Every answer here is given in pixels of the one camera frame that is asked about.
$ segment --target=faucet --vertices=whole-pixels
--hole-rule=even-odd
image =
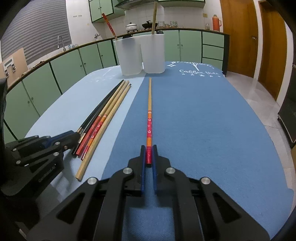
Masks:
[[[63,37],[62,36],[58,36],[57,37],[57,49],[59,49],[59,38],[61,38],[62,39],[62,44],[63,44],[63,49],[64,49],[64,52],[66,51],[66,49],[65,49],[65,45],[64,45],[64,41],[63,41]]]

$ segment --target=tile floor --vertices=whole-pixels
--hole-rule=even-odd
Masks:
[[[273,141],[284,169],[287,186],[294,191],[291,209],[293,210],[296,205],[296,174],[291,156],[291,148],[277,120],[280,106],[257,80],[233,72],[227,72],[226,79],[252,107]]]

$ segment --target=metal screw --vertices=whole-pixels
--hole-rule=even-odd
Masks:
[[[89,185],[93,185],[96,183],[96,178],[95,177],[90,177],[89,179],[87,179],[87,183]]]
[[[123,173],[124,173],[124,174],[127,174],[127,175],[128,175],[128,174],[131,174],[132,171],[133,171],[133,169],[131,169],[131,168],[129,168],[129,167],[126,167],[126,168],[123,169]]]
[[[211,179],[209,179],[208,177],[203,177],[201,181],[202,181],[202,184],[208,185],[210,184]]]
[[[176,170],[173,168],[173,167],[168,167],[166,170],[165,170],[168,174],[174,174],[176,172]]]

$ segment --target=cooking pot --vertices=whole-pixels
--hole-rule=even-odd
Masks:
[[[147,28],[152,28],[152,23],[150,23],[151,21],[147,21],[147,23],[142,24],[144,30],[146,30]]]
[[[138,31],[137,25],[135,23],[129,23],[128,25],[126,25],[126,31],[128,33]]]

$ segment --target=pot lid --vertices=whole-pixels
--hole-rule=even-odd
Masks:
[[[129,23],[126,27],[137,26],[135,23]]]

